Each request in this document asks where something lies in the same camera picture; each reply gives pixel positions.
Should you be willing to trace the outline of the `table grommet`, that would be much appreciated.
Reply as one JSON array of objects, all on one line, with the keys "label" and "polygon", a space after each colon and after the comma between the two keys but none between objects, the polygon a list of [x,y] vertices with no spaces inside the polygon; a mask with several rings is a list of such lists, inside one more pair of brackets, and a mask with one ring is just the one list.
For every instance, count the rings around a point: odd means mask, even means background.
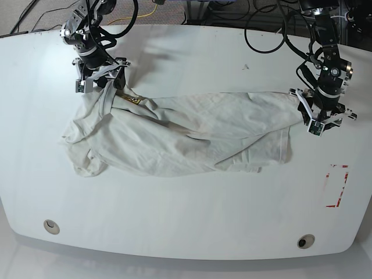
[{"label": "table grommet", "polygon": [[312,234],[306,234],[298,239],[297,246],[299,249],[308,249],[315,242],[315,236]]},{"label": "table grommet", "polygon": [[59,226],[52,220],[45,220],[44,228],[48,233],[52,235],[58,235],[60,233]]}]

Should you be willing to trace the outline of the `right table grommet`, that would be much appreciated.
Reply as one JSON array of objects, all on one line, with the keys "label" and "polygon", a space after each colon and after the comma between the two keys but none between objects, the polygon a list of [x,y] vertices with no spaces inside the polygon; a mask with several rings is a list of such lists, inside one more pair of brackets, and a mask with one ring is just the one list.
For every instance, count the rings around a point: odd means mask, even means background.
[{"label": "right table grommet", "polygon": [[315,242],[315,236],[312,234],[306,234],[298,239],[297,246],[299,249],[308,249]]}]

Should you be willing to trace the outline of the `white t-shirt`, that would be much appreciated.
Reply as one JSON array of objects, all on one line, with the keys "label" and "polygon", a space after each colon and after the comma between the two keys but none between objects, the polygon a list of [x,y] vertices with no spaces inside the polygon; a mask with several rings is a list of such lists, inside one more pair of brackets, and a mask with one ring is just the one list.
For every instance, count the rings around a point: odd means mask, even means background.
[{"label": "white t-shirt", "polygon": [[83,95],[62,143],[82,177],[109,166],[153,177],[257,173],[287,161],[298,105],[280,92],[146,98],[107,84]]}]

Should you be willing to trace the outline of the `left table grommet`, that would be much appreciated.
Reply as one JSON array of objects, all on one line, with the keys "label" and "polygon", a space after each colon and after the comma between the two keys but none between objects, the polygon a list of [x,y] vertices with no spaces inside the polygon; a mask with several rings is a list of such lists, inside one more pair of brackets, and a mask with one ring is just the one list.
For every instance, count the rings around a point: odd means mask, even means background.
[{"label": "left table grommet", "polygon": [[58,235],[60,233],[59,226],[52,220],[45,220],[44,228],[48,233],[52,235]]}]

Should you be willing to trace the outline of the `red tape rectangle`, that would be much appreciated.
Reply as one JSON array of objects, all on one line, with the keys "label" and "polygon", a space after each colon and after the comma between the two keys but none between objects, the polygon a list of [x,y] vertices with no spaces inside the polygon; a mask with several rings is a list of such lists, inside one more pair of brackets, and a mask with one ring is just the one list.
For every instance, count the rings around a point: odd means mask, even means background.
[{"label": "red tape rectangle", "polygon": [[348,180],[349,166],[331,164],[323,187],[323,205],[326,208],[338,208]]}]

